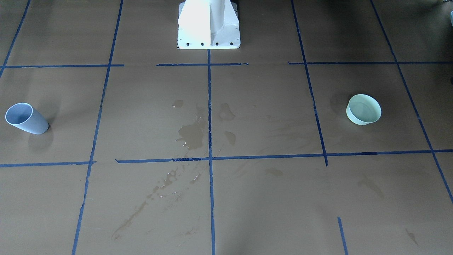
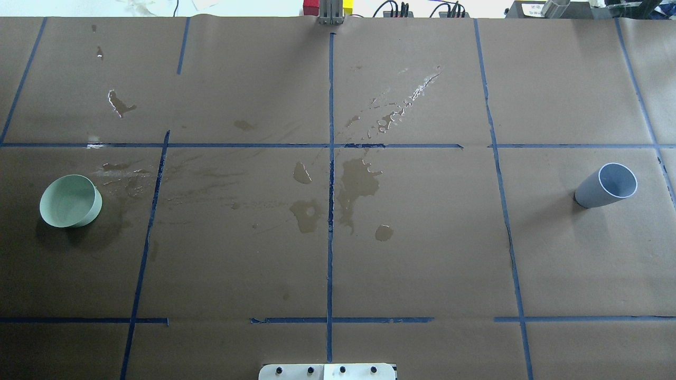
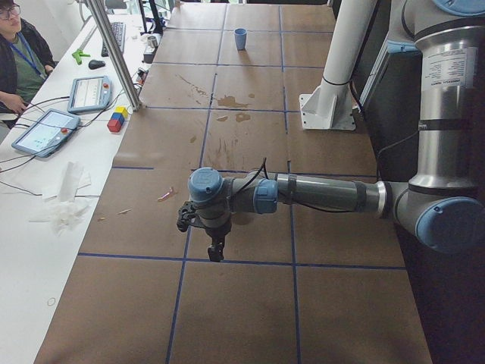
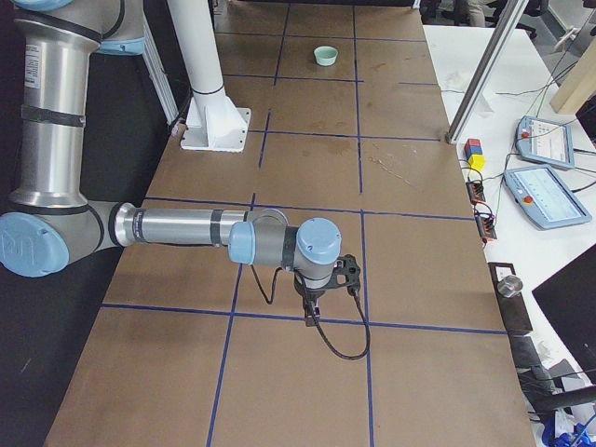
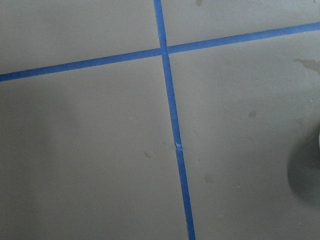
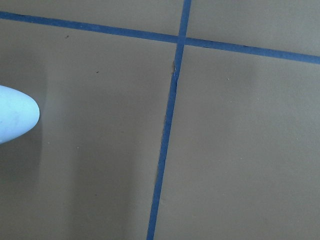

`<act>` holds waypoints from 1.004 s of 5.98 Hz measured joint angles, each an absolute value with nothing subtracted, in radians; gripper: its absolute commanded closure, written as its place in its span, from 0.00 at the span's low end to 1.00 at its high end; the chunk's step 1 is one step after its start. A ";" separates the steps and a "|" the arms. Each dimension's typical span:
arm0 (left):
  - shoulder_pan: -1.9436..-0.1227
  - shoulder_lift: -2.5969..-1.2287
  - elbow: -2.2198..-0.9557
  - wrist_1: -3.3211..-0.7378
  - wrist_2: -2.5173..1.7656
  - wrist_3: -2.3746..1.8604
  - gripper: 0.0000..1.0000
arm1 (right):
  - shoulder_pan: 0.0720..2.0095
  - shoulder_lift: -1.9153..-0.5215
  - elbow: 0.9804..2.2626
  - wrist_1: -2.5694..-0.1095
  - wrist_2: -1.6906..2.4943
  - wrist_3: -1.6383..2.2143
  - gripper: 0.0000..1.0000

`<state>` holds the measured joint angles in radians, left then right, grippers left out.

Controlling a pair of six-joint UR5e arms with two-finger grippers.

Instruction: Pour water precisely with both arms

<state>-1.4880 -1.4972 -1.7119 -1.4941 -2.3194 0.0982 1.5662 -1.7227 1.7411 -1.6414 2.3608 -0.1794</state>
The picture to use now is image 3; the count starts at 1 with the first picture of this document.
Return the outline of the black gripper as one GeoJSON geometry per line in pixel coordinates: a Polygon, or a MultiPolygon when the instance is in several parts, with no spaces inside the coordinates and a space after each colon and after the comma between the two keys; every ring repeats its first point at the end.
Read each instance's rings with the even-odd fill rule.
{"type": "Polygon", "coordinates": [[[208,257],[212,262],[224,260],[225,237],[232,228],[231,217],[221,216],[215,219],[201,218],[204,230],[209,237],[212,237],[211,245],[208,247],[208,257]]]}

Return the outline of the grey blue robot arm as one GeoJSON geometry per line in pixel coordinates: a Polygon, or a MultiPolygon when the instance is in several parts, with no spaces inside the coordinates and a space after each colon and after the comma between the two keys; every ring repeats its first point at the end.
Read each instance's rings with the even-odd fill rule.
{"type": "Polygon", "coordinates": [[[422,55],[418,169],[406,183],[331,180],[267,173],[223,177],[200,168],[188,180],[178,212],[180,231],[205,230],[209,259],[223,259],[235,212],[273,213],[279,203],[332,213],[373,212],[391,218],[425,246],[455,253],[484,240],[484,207],[471,179],[471,103],[478,49],[484,39],[482,1],[395,1],[389,52],[422,55]]]}

